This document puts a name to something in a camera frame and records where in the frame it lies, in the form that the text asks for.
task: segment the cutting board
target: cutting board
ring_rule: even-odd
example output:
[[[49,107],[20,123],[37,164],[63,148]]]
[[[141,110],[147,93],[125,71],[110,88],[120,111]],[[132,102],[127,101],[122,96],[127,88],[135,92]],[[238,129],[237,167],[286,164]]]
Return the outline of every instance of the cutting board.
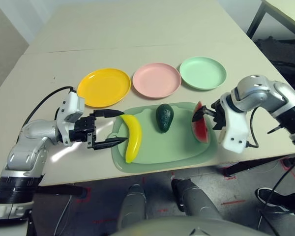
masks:
[[[136,159],[131,164],[125,163],[125,152],[128,141],[113,148],[113,160],[119,169],[126,165],[166,165],[198,157],[198,163],[208,160],[209,157],[201,158],[201,154],[210,146],[210,143],[200,143],[193,135],[191,118],[195,103],[173,103],[170,104],[174,110],[174,119],[170,129],[162,133],[156,123],[156,109],[159,105],[131,108],[124,111],[125,114],[134,115],[140,122],[142,128],[142,142]],[[113,133],[109,137],[129,137],[129,131],[121,118],[117,118]]]

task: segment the cable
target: cable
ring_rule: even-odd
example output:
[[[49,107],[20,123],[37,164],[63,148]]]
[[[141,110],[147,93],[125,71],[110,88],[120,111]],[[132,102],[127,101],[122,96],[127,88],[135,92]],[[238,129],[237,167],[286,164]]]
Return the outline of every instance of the cable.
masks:
[[[269,213],[269,214],[294,214],[295,210],[290,210],[290,211],[263,211],[263,213]]]
[[[58,223],[57,223],[57,225],[56,225],[56,227],[55,227],[55,231],[54,231],[53,236],[56,236],[56,233],[57,233],[57,230],[58,230],[59,224],[60,224],[60,222],[61,222],[61,220],[62,220],[62,218],[63,218],[63,216],[64,216],[66,210],[68,209],[68,206],[69,206],[69,204],[70,204],[70,202],[71,202],[71,199],[72,199],[72,195],[70,195],[70,198],[69,198],[67,204],[65,205],[65,207],[64,207],[64,209],[63,209],[63,211],[62,211],[62,213],[61,213],[61,215],[60,215],[60,218],[59,218]]]
[[[252,139],[253,139],[254,142],[255,142],[255,145],[250,144],[250,143],[247,141],[247,143],[246,143],[246,148],[247,148],[247,147],[250,147],[250,148],[258,148],[258,147],[259,147],[259,144],[258,144],[257,139],[256,139],[256,137],[255,137],[254,129],[253,129],[253,126],[252,126],[252,120],[253,120],[254,115],[255,115],[255,112],[256,112],[256,110],[257,110],[258,108],[259,108],[259,107],[256,107],[256,108],[252,111],[251,116],[250,116],[250,132],[251,132]]]
[[[264,209],[263,211],[265,211],[266,207],[267,207],[267,204],[268,202],[270,201],[275,189],[277,188],[277,186],[282,182],[282,180],[285,178],[285,176],[295,167],[295,163],[281,176],[281,178],[278,180],[278,182],[275,184],[275,186],[273,187],[272,191],[270,192],[266,202],[265,202],[265,206],[264,206]],[[262,217],[264,215],[262,214],[262,212],[260,211],[260,217],[259,217],[259,220],[258,220],[258,225],[257,225],[257,230],[259,230],[259,227],[260,227],[260,224],[261,224],[261,221],[262,221]]]
[[[67,226],[68,222],[69,222],[69,218],[70,218],[70,210],[71,208],[68,210],[68,213],[67,213],[67,219],[65,220],[65,224],[61,230],[61,232],[57,235],[57,236],[61,236],[63,231],[65,230],[65,227]]]
[[[266,218],[266,216],[261,212],[261,211],[259,211],[259,213],[260,213],[260,216],[262,216],[264,219],[265,219],[265,221],[267,222],[267,224],[270,226],[270,228],[272,229],[272,231],[274,232],[274,234],[276,235],[276,236],[280,236],[280,234],[277,232],[277,230],[274,228],[274,226],[270,223],[270,221]]]
[[[54,118],[54,120],[56,120],[56,119],[57,119],[57,115],[58,115],[58,111],[59,111],[59,109],[60,109],[60,107],[58,107],[58,108],[57,108],[57,110],[56,110],[56,113],[55,113],[55,118]]]
[[[22,127],[24,127],[24,125],[26,125],[29,120],[32,118],[32,116],[35,114],[35,112],[38,110],[38,108],[44,103],[46,102],[46,100],[48,98],[50,98],[52,95],[56,94],[57,92],[60,92],[62,90],[65,90],[65,89],[70,89],[70,90],[74,90],[74,88],[72,86],[65,86],[65,87],[62,87],[62,88],[59,88],[55,91],[53,91],[52,93],[48,94],[43,100],[41,100],[41,102],[34,108],[34,110],[29,114],[29,116],[26,118],[26,120],[24,121],[24,124],[22,125]]]
[[[269,170],[266,170],[266,171],[260,171],[260,172],[255,172],[255,171],[249,171],[250,173],[255,173],[255,174],[262,174],[262,173],[267,173],[267,172],[270,172],[270,171],[273,171],[277,165],[279,164],[280,161],[277,161],[276,164]]]

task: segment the wall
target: wall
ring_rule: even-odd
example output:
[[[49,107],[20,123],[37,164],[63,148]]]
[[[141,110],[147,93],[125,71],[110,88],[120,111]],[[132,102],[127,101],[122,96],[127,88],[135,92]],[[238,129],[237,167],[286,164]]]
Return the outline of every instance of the wall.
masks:
[[[0,0],[0,8],[24,39],[30,43],[57,7],[64,3],[90,1],[103,0]],[[247,32],[261,4],[261,0],[218,0],[218,2],[244,32]],[[276,39],[295,39],[293,33],[266,14],[253,40],[269,36]]]
[[[0,86],[28,46],[0,10]]]

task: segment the plate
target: plate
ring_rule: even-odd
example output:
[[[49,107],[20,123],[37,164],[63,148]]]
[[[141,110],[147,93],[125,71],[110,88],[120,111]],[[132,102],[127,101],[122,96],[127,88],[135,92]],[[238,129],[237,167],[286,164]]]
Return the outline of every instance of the plate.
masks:
[[[141,66],[133,75],[134,88],[150,98],[163,98],[173,94],[181,84],[179,72],[165,63]]]
[[[78,95],[91,107],[108,107],[121,101],[131,88],[130,77],[122,70],[103,68],[86,75],[78,86]]]
[[[226,80],[225,68],[211,58],[188,58],[180,65],[179,71],[182,79],[196,89],[214,89]]]

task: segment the yellow plate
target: yellow plate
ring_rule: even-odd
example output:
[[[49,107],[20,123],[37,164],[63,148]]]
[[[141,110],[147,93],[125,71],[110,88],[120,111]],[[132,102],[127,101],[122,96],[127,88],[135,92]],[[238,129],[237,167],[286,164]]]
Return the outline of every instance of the yellow plate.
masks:
[[[108,107],[122,100],[131,87],[130,77],[115,68],[103,68],[86,75],[78,86],[78,95],[91,107]]]

